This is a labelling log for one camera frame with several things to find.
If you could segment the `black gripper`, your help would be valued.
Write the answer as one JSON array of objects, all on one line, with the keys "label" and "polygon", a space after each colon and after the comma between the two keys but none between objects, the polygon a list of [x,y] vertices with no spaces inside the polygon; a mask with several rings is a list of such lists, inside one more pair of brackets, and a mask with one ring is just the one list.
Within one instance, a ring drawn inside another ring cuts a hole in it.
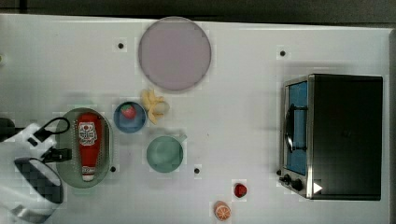
[{"label": "black gripper", "polygon": [[70,161],[72,159],[72,150],[70,148],[57,149],[51,147],[41,158],[44,163]]}]

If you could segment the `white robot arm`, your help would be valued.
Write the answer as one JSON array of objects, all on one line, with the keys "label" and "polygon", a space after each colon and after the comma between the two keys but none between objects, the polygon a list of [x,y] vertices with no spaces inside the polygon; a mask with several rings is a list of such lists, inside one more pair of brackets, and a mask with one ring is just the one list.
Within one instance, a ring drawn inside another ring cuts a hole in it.
[{"label": "white robot arm", "polygon": [[60,176],[51,162],[69,161],[72,150],[58,149],[55,136],[70,128],[52,131],[32,123],[18,128],[1,119],[1,205],[12,216],[29,224],[43,224],[64,201]]}]

